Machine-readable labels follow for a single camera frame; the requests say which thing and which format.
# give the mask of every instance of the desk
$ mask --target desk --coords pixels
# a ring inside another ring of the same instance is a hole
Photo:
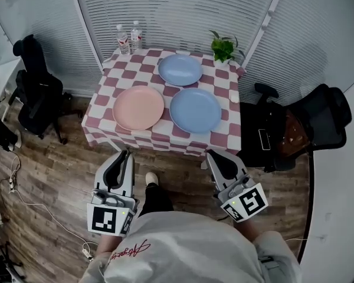
[[[9,93],[13,93],[13,91],[16,89],[16,76],[17,72],[21,69],[25,69],[24,63],[22,62],[22,59],[16,59],[14,61],[5,63],[0,65],[0,99],[3,96],[3,93],[5,89],[7,88],[8,94],[7,94],[7,99],[9,100]],[[4,115],[2,116],[2,121],[4,121],[6,114],[8,113],[9,110],[9,104],[5,104],[5,111]]]
[[[203,76],[192,85],[178,87],[166,84],[159,76],[158,64],[172,54],[194,57],[202,64]],[[134,55],[120,55],[118,50],[103,64],[104,74],[83,119],[83,130],[90,145],[108,142],[135,148],[175,151],[204,156],[207,149],[226,150],[236,154],[241,150],[240,104],[230,97],[238,96],[238,79],[244,71],[231,61],[226,68],[214,67],[213,57],[187,51],[162,49],[140,50]],[[165,109],[161,119],[144,131],[128,131],[114,121],[113,105],[117,96],[132,86],[147,85],[161,93]],[[169,115],[172,97],[183,88],[200,88],[211,92],[222,108],[219,126],[206,134],[193,134],[178,128]]]

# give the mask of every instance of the black pants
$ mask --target black pants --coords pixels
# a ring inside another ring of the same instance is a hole
[[[15,144],[17,142],[17,135],[4,125],[0,119],[0,146],[6,151],[9,151],[9,144]]]
[[[139,217],[152,212],[168,212],[173,210],[173,204],[166,192],[155,183],[146,188],[146,202]]]

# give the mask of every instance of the table leg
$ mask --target table leg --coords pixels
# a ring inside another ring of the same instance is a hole
[[[115,143],[113,141],[110,141],[110,144],[114,149],[116,149],[118,152],[126,150],[126,145],[124,143]]]
[[[204,162],[201,163],[201,170],[207,170],[208,166],[207,166],[207,162],[206,160]]]
[[[6,115],[8,114],[9,108],[11,107],[9,104],[5,104],[5,110],[4,110],[4,114],[2,115],[1,121],[5,121]]]

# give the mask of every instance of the small white object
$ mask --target small white object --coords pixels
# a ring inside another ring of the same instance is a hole
[[[85,248],[83,248],[83,254],[89,261],[93,260],[93,256]]]
[[[155,183],[155,184],[159,185],[159,179],[158,179],[157,175],[154,174],[153,172],[148,172],[146,174],[146,185],[149,185],[150,183]]]
[[[237,94],[231,94],[230,101],[232,103],[238,104],[240,102],[240,99]]]

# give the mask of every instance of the plastic bottle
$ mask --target plastic bottle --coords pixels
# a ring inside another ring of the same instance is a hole
[[[138,28],[139,21],[134,21],[134,28],[131,30],[131,53],[142,49],[142,30]]]
[[[123,30],[122,24],[117,25],[117,40],[119,45],[120,54],[130,54],[130,44],[126,31]]]

